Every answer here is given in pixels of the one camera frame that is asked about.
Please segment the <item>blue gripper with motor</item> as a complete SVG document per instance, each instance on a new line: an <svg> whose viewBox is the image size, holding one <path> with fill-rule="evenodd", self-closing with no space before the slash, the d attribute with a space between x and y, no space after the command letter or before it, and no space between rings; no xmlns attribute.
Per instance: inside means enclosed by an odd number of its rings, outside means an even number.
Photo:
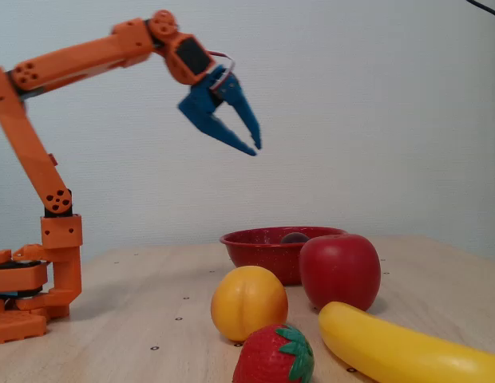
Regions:
<svg viewBox="0 0 495 383"><path fill-rule="evenodd" d="M254 149L246 145L214 112L224 102L236 110L244 122L257 149L262 148L259 122L253 113L240 82L235 75L229 75L223 83L223 88L216 91L212 86L226 71L223 65L218 65L205 74L202 80L190 87L188 95L178 104L178 109L203 134L235 148L249 156L255 156Z"/></svg>

